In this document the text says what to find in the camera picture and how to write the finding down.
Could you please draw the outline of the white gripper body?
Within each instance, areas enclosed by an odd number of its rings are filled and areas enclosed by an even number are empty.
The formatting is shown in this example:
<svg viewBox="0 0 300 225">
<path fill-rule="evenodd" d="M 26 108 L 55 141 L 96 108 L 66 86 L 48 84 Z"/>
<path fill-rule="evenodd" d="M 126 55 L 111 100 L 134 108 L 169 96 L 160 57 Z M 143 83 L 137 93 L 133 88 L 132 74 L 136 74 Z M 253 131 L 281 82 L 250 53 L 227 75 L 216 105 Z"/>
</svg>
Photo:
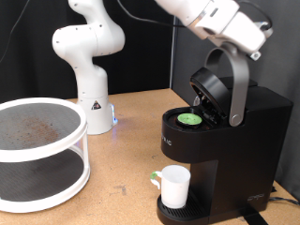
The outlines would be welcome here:
<svg viewBox="0 0 300 225">
<path fill-rule="evenodd" d="M 253 22 L 247 15 L 237 12 L 230 23 L 212 42 L 221 46 L 224 42 L 233 44 L 241 52 L 252 55 L 273 34 L 269 22 Z"/>
</svg>

